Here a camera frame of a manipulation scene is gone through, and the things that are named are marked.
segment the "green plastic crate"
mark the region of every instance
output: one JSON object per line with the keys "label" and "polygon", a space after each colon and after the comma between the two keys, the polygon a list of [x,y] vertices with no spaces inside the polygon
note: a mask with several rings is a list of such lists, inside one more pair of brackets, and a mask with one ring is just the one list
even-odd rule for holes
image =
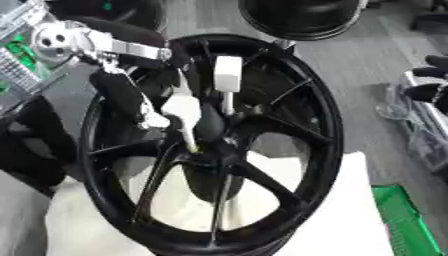
{"label": "green plastic crate", "polygon": [[373,186],[373,194],[395,256],[445,255],[402,186]]}

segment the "black pants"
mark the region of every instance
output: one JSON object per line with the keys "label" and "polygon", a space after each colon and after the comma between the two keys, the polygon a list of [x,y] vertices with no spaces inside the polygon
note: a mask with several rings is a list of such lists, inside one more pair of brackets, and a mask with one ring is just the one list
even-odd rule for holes
{"label": "black pants", "polygon": [[76,160],[76,145],[52,105],[41,96],[30,102],[16,121],[42,139],[55,159],[38,156],[23,138],[6,130],[0,134],[0,169],[25,176],[39,185],[59,184],[66,175],[63,164]]}

